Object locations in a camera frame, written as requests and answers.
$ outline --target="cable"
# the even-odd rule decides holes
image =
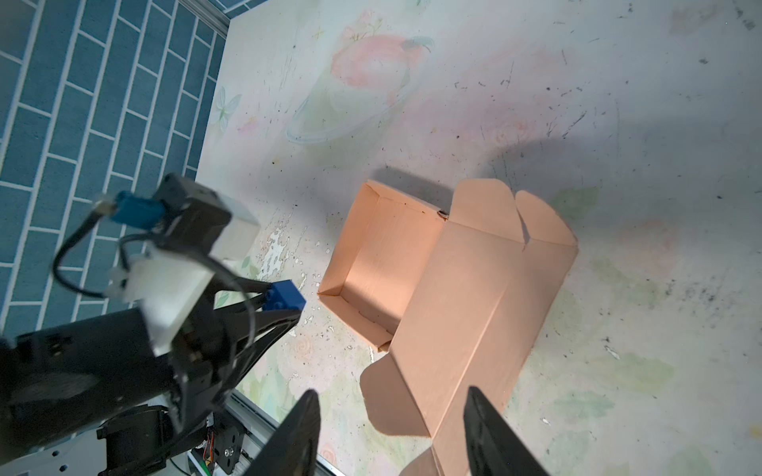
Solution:
[[[187,475],[187,476],[191,476],[191,473],[188,473],[188,472],[186,472],[186,471],[183,471],[183,470],[181,470],[181,469],[180,469],[180,467],[178,466],[178,464],[177,464],[177,463],[175,463],[174,461],[172,461],[172,458],[170,458],[170,459],[169,459],[169,462],[170,462],[170,463],[172,463],[172,466],[175,466],[175,467],[176,467],[176,469],[177,469],[177,470],[178,470],[180,473],[182,473],[182,474],[185,474],[185,475]]]
[[[53,258],[53,278],[58,282],[58,284],[70,291],[78,292],[83,296],[98,299],[103,299],[105,297],[102,292],[88,291],[87,289],[82,289],[77,285],[70,283],[66,280],[66,278],[63,277],[58,268],[61,266],[61,262],[63,261],[63,258],[66,256],[66,254],[69,253],[72,248],[74,248],[80,241],[82,241],[82,239],[93,228],[95,228],[102,216],[103,213],[100,213],[96,210],[91,211],[85,221],[82,222],[82,224],[79,226],[79,228],[77,228],[74,233],[72,233],[72,235],[63,242],[61,249],[58,250],[56,257]]]

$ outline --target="open cardboard box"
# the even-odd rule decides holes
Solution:
[[[550,206],[495,179],[455,189],[450,215],[375,181],[347,216],[318,294],[370,345],[368,419],[387,435],[430,436],[403,474],[469,470],[470,385],[501,411],[577,256]]]

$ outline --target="tabletop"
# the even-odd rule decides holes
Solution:
[[[549,472],[759,472],[757,20],[752,0],[270,0],[232,20],[197,179],[261,220],[237,271],[307,299],[239,389],[278,420],[316,389],[319,453],[399,473],[429,442],[368,422],[381,354],[317,286],[366,179],[448,210],[459,180],[496,177],[579,239],[503,413]]]

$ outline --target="tiled wall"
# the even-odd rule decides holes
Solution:
[[[264,3],[264,0],[209,0],[209,2],[224,13],[227,18],[235,18],[241,13]]]
[[[99,193],[195,177],[224,40],[176,0],[0,0],[0,332],[126,306],[65,291],[56,249]],[[103,289],[125,228],[102,222],[65,275]]]

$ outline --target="butterfly drawing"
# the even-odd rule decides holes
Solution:
[[[233,99],[230,100],[230,102],[226,102],[225,87],[220,86],[217,101],[214,103],[214,107],[212,108],[210,123],[218,123],[220,130],[225,132],[225,129],[228,128],[228,121],[233,115],[233,112],[235,112],[235,109],[238,107],[239,102],[241,102],[240,94],[237,94]]]

